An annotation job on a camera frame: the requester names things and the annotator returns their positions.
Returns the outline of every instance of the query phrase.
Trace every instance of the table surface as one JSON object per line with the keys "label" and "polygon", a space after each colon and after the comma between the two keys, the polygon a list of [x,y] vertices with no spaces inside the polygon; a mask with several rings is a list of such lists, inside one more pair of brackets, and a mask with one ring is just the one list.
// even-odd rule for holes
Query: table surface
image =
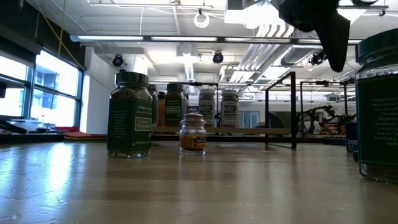
{"label": "table surface", "polygon": [[0,223],[398,223],[398,185],[364,180],[345,147],[154,144],[131,160],[105,143],[0,146]]}

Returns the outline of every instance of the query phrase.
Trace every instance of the spice jar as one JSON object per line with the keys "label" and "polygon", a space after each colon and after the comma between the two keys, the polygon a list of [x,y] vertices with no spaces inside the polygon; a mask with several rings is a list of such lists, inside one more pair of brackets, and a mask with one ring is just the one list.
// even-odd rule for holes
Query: spice jar
{"label": "spice jar", "polygon": [[398,182],[398,29],[356,46],[359,168],[367,179]]}
{"label": "spice jar", "polygon": [[214,127],[214,95],[212,89],[201,89],[199,93],[199,113],[206,121],[205,127]]}
{"label": "spice jar", "polygon": [[186,114],[181,121],[180,130],[180,153],[184,154],[205,154],[206,130],[205,121],[200,114]]}
{"label": "spice jar", "polygon": [[236,90],[223,90],[221,96],[221,127],[236,128],[238,126],[238,93]]}
{"label": "spice jar", "polygon": [[158,96],[158,115],[157,115],[157,125],[158,127],[164,126],[164,92],[159,92]]}
{"label": "spice jar", "polygon": [[149,84],[148,91],[152,97],[152,127],[157,126],[157,108],[158,108],[158,99],[157,99],[157,87],[154,84]]}
{"label": "spice jar", "polygon": [[136,72],[116,74],[117,88],[109,101],[107,154],[109,157],[144,157],[150,153],[152,97],[148,76]]}
{"label": "spice jar", "polygon": [[183,86],[178,83],[167,84],[165,96],[165,126],[179,127],[187,108],[187,99],[182,93]]}

